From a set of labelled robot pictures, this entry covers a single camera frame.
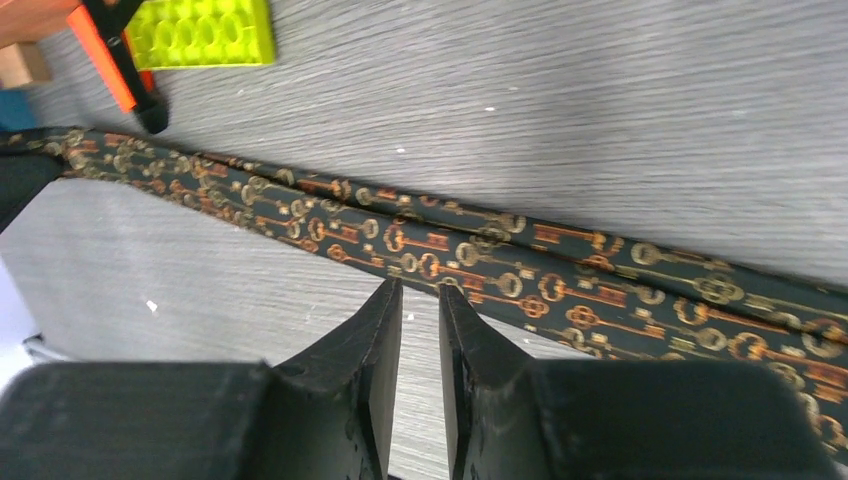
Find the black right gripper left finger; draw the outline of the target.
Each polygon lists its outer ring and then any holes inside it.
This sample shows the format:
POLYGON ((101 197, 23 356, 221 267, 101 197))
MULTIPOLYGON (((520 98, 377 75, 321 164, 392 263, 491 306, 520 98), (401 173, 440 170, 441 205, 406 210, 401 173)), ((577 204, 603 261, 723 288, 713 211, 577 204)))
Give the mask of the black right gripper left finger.
POLYGON ((384 479, 403 291, 278 365, 54 362, 1 399, 5 479, 384 479))

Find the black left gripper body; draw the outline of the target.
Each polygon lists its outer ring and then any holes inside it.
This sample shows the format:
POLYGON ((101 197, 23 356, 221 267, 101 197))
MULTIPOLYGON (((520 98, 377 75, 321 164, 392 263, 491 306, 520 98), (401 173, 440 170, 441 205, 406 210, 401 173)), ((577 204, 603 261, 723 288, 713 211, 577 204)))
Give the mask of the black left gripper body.
POLYGON ((1 154, 1 231, 65 171, 59 157, 35 153, 1 154))

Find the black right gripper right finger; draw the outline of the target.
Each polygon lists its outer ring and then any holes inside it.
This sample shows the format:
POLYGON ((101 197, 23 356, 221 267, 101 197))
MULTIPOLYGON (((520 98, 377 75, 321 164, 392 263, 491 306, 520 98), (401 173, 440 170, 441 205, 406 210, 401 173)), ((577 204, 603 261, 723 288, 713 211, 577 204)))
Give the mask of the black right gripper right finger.
POLYGON ((735 361, 537 359, 439 290, 454 479, 836 479, 798 398, 735 361))

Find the black key pattern tie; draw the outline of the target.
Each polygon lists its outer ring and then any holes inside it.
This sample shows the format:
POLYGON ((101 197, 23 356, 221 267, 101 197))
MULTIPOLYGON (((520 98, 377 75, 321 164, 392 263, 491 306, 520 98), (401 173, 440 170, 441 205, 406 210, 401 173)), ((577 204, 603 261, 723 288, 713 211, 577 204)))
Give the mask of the black key pattern tie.
POLYGON ((128 135, 1 136, 49 179, 125 184, 605 359, 737 359, 781 374, 847 459, 847 292, 611 233, 128 135))

